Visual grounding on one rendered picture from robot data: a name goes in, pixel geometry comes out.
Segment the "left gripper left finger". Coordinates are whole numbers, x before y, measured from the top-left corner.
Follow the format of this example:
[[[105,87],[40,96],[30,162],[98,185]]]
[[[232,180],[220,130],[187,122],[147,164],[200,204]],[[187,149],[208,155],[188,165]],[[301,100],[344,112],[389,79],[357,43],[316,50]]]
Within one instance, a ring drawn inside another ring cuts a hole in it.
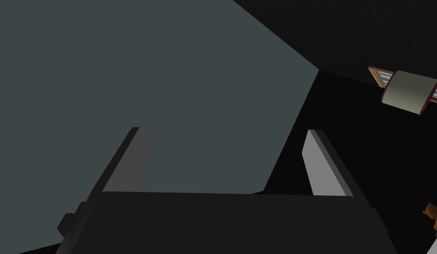
[[[131,128],[98,180],[97,192],[139,192],[149,155],[147,132]]]

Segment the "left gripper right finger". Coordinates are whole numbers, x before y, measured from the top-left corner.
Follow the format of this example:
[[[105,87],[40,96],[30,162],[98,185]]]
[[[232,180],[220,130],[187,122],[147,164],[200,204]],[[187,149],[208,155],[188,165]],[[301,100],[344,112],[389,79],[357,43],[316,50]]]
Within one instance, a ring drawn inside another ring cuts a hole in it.
[[[308,130],[302,158],[315,196],[353,196],[316,130]]]

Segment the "wooden framed window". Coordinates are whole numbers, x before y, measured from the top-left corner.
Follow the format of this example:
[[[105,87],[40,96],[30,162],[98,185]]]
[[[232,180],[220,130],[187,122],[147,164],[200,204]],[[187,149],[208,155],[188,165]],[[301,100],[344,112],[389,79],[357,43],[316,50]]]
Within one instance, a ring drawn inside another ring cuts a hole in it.
[[[384,69],[380,69],[380,68],[376,68],[376,67],[372,67],[372,66],[369,66],[368,70],[370,71],[371,75],[375,79],[377,85],[381,88],[386,88],[388,82],[390,81],[390,79],[392,78],[392,76],[394,74],[393,71],[388,71],[388,70],[384,70]],[[434,93],[431,97],[431,102],[437,103],[437,89],[436,89],[436,91],[434,91]]]

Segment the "pale green lamp shade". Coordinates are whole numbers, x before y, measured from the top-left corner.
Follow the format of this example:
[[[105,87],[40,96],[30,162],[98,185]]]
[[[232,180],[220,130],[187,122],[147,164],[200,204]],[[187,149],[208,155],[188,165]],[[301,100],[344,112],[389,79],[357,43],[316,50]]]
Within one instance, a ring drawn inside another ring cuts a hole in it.
[[[437,79],[395,71],[381,96],[381,103],[421,115],[437,90]]]

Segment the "brown teddy bear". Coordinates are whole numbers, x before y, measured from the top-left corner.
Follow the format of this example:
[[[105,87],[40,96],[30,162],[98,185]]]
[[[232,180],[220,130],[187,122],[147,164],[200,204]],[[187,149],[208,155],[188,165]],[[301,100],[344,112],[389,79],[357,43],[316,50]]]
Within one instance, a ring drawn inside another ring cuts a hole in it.
[[[437,206],[432,203],[428,203],[422,213],[427,215],[430,219],[434,220],[433,229],[437,238]]]

